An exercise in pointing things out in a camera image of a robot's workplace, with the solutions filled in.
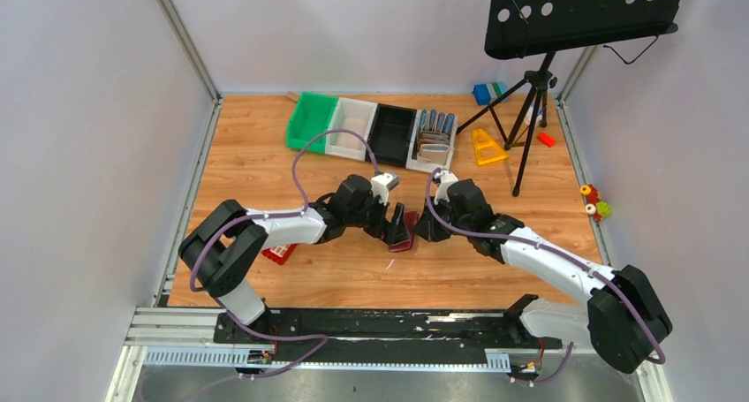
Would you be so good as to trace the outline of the red leather card holder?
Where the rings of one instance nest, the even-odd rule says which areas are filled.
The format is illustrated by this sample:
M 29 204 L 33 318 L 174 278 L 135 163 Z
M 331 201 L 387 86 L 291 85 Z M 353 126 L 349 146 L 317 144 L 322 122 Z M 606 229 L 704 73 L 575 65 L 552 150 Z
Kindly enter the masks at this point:
M 406 252 L 412 249 L 413 241 L 415 239 L 414 233 L 413 233 L 413 227 L 418 222 L 420 217 L 420 214 L 416 211 L 407 211 L 405 212 L 405 229 L 408 232 L 408 239 L 399 242 L 395 245 L 389 246 L 389 251 L 391 253 L 402 253 Z

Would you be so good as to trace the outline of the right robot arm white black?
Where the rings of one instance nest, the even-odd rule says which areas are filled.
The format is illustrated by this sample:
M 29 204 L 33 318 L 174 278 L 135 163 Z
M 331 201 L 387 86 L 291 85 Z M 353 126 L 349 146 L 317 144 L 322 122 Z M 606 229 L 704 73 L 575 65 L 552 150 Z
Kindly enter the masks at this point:
M 433 242 L 464 237 L 477 253 L 522 269 L 573 299 L 557 304 L 537 298 L 510 316 L 504 334 L 513 345 L 540 337 L 585 343 L 626 374 L 645 361 L 665 363 L 662 342 L 673 324 L 641 269 L 630 264 L 615 269 L 551 243 L 517 218 L 496 213 L 471 179 L 445 169 L 427 179 L 424 212 L 414 230 Z

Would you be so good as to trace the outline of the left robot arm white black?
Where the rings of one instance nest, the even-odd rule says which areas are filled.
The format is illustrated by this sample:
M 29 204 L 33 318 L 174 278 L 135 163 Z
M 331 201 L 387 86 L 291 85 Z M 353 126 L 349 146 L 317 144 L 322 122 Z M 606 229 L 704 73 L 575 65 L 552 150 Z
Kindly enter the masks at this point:
M 404 205 L 398 203 L 393 217 L 386 217 L 390 191 L 398 183 L 388 172 L 372 178 L 352 174 L 305 211 L 262 212 L 226 200 L 181 242 L 179 258 L 201 289 L 238 319 L 239 335 L 259 343 L 269 335 L 271 321 L 265 302 L 246 281 L 255 258 L 272 247 L 323 244 L 349 228 L 388 246 L 408 240 Z

